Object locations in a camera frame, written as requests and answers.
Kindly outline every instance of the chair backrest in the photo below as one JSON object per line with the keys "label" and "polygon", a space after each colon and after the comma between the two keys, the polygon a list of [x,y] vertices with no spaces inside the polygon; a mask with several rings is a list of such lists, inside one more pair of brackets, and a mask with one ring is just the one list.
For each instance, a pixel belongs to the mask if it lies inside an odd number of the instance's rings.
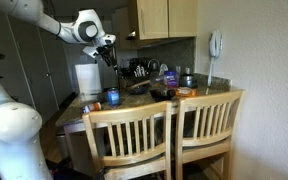
{"label": "chair backrest", "polygon": [[[191,147],[215,143],[229,137],[243,93],[243,90],[238,90],[181,99],[177,142],[182,147]],[[185,118],[190,115],[186,112],[187,109],[196,110],[193,118]]]}
{"label": "chair backrest", "polygon": [[[163,140],[155,141],[155,117],[164,119]],[[135,108],[93,111],[83,115],[86,134],[97,171],[107,166],[142,162],[158,155],[170,156],[171,102]],[[110,153],[99,156],[96,128],[107,129]]]}

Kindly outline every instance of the blue can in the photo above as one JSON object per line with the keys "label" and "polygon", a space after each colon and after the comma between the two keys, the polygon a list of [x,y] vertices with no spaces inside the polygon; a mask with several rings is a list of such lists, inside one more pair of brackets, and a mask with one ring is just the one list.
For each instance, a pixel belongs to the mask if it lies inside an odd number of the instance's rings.
{"label": "blue can", "polygon": [[120,94],[118,92],[118,89],[109,89],[107,91],[107,99],[110,106],[118,106],[120,104]]}

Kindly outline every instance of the telephone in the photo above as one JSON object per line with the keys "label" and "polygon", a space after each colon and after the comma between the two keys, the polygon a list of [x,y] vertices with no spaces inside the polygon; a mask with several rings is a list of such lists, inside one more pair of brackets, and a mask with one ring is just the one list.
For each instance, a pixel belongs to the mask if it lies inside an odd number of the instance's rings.
{"label": "telephone", "polygon": [[210,56],[218,58],[222,50],[222,34],[219,30],[214,30],[210,38]]}

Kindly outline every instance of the paper towel roll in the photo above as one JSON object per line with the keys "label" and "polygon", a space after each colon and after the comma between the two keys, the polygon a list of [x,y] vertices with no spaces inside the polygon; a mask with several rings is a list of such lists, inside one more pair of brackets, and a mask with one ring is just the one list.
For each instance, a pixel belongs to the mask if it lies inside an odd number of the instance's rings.
{"label": "paper towel roll", "polygon": [[82,100],[95,100],[97,96],[91,94],[102,92],[98,64],[77,64],[75,71]]}

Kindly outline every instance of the wooden chair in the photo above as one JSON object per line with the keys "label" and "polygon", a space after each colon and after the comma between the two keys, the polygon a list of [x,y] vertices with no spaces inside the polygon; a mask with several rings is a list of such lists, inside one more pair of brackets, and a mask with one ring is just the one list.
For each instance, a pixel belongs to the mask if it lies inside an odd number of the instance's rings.
{"label": "wooden chair", "polygon": [[[164,121],[163,141],[155,141],[154,117]],[[96,172],[105,168],[105,179],[131,179],[164,171],[171,179],[171,102],[119,110],[93,111],[83,115]],[[99,155],[96,128],[106,128],[110,152]]]}
{"label": "wooden chair", "polygon": [[[183,164],[220,155],[220,179],[230,179],[231,135],[244,91],[181,99],[176,122],[176,179],[183,179]],[[189,118],[188,109],[195,109]]]}

